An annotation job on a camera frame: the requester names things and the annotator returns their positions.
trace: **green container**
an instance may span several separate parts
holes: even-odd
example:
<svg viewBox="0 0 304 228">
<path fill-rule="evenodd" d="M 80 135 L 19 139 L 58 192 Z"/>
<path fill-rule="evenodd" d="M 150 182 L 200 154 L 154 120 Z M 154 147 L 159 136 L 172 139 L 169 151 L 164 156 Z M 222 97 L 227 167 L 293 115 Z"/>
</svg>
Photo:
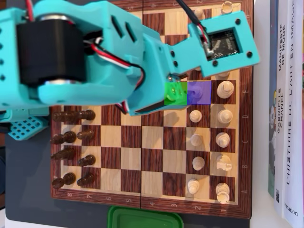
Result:
<svg viewBox="0 0 304 228">
<path fill-rule="evenodd" d="M 176 213 L 111 207 L 107 228 L 184 228 Z"/>
</svg>

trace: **gray table surface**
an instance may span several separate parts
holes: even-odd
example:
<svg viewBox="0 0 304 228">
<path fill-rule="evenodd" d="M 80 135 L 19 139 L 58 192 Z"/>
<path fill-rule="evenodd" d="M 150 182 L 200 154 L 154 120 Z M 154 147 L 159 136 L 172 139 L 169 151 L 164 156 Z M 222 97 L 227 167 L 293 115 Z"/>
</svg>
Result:
<svg viewBox="0 0 304 228">
<path fill-rule="evenodd" d="M 85 4 L 89 0 L 70 0 Z M 7 0 L 7 7 L 24 7 Z M 105 228 L 109 206 L 57 200 L 50 193 L 50 128 L 30 140 L 6 135 L 6 216 L 10 220 L 66 228 Z M 248 228 L 249 220 L 180 214 L 185 228 Z"/>
</svg>

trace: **turquoise robot arm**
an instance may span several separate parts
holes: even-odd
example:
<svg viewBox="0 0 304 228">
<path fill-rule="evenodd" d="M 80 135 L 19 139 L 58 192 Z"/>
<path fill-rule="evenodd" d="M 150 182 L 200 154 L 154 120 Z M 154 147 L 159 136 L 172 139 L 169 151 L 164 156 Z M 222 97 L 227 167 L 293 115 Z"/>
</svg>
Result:
<svg viewBox="0 0 304 228">
<path fill-rule="evenodd" d="M 206 34 L 191 23 L 190 37 L 170 46 L 107 1 L 41 0 L 33 11 L 34 22 L 21 9 L 0 12 L 0 110 L 6 111 L 0 122 L 31 117 L 32 110 L 44 115 L 53 105 L 121 104 L 130 115 L 182 109 L 187 94 L 174 91 L 187 71 L 200 67 L 206 77 L 259 62 L 243 12 L 202 20 Z M 235 47 L 222 45 L 225 38 Z M 13 110 L 22 109 L 31 111 L 14 119 Z"/>
</svg>

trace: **wooden chessboard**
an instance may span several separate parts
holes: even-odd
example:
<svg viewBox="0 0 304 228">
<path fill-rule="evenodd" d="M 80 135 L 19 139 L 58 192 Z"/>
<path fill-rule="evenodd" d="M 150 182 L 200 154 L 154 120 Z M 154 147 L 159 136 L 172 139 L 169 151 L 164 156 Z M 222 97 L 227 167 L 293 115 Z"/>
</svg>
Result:
<svg viewBox="0 0 304 228">
<path fill-rule="evenodd" d="M 140 11 L 139 1 L 114 1 L 142 19 L 144 25 L 159 32 L 163 42 L 173 45 L 188 36 L 186 13 L 174 0 L 145 0 Z M 206 18 L 220 15 L 223 1 L 186 0 L 192 10 L 204 9 Z M 233 10 L 244 11 L 252 28 L 253 1 L 232 1 Z M 95 175 L 95 182 L 79 187 L 76 183 L 59 190 L 52 188 L 52 197 L 150 210 L 196 213 L 236 218 L 251 217 L 252 178 L 252 68 L 232 71 L 228 77 L 202 78 L 200 71 L 188 72 L 188 81 L 211 80 L 211 104 L 191 105 L 180 111 L 161 111 L 150 115 L 130 117 L 113 106 L 65 106 L 52 111 L 87 110 L 96 113 L 93 121 L 77 123 L 52 122 L 52 134 L 72 130 L 76 133 L 92 129 L 91 141 L 52 145 L 52 154 L 65 147 L 73 147 L 72 161 L 52 161 L 52 179 L 73 172 L 76 179 L 86 173 Z M 228 80 L 234 93 L 228 99 L 217 96 L 218 85 Z M 233 113 L 229 124 L 220 123 L 216 116 L 222 109 Z M 203 117 L 198 123 L 189 119 L 190 112 L 199 110 Z M 230 136 L 230 145 L 219 147 L 215 138 L 219 132 Z M 190 137 L 198 133 L 203 144 L 194 147 Z M 93 154 L 96 163 L 89 167 L 77 166 L 77 161 Z M 231 171 L 216 168 L 216 158 L 227 155 L 232 161 Z M 200 171 L 192 167 L 193 158 L 200 156 L 205 166 Z M 197 179 L 199 191 L 191 195 L 187 183 Z M 217 201 L 215 187 L 226 183 L 230 188 L 227 204 Z"/>
</svg>

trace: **white chess piece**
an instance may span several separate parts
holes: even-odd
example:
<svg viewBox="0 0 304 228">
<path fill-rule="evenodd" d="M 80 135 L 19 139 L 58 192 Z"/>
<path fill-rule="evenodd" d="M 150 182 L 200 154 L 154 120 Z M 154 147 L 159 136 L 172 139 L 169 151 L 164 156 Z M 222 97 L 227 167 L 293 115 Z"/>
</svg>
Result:
<svg viewBox="0 0 304 228">
<path fill-rule="evenodd" d="M 225 204 L 229 201 L 229 193 L 230 189 L 229 186 L 225 183 L 220 183 L 216 186 L 215 192 L 217 194 L 218 201 L 222 204 Z"/>
<path fill-rule="evenodd" d="M 222 148 L 225 148 L 230 143 L 230 137 L 227 133 L 221 132 L 221 133 L 218 133 L 215 141 L 216 141 L 217 145 L 219 145 Z"/>
<path fill-rule="evenodd" d="M 232 2 L 230 1 L 225 1 L 223 4 L 222 4 L 222 7 L 221 7 L 221 13 L 222 15 L 224 14 L 229 14 L 229 13 L 232 13 L 232 10 L 233 10 L 233 5 L 232 5 Z"/>
<path fill-rule="evenodd" d="M 196 171 L 199 171 L 204 167 L 205 160 L 202 157 L 195 157 L 192 161 L 192 165 Z"/>
<path fill-rule="evenodd" d="M 200 183 L 198 180 L 191 179 L 190 181 L 188 181 L 188 191 L 190 194 L 194 195 L 199 191 L 199 188 L 200 188 Z"/>
<path fill-rule="evenodd" d="M 233 114 L 230 110 L 224 109 L 218 113 L 218 121 L 222 124 L 228 124 L 231 122 Z"/>
<path fill-rule="evenodd" d="M 194 134 L 190 138 L 192 146 L 199 146 L 203 143 L 203 139 L 199 134 Z"/>
<path fill-rule="evenodd" d="M 202 115 L 199 110 L 194 110 L 190 113 L 189 117 L 192 122 L 197 123 L 201 120 Z"/>
<path fill-rule="evenodd" d="M 217 169 L 222 169 L 223 171 L 232 170 L 231 159 L 227 155 L 219 155 L 217 157 Z"/>
<path fill-rule="evenodd" d="M 226 99 L 233 94 L 234 86 L 230 81 L 224 81 L 219 84 L 217 94 L 220 98 Z"/>
</svg>

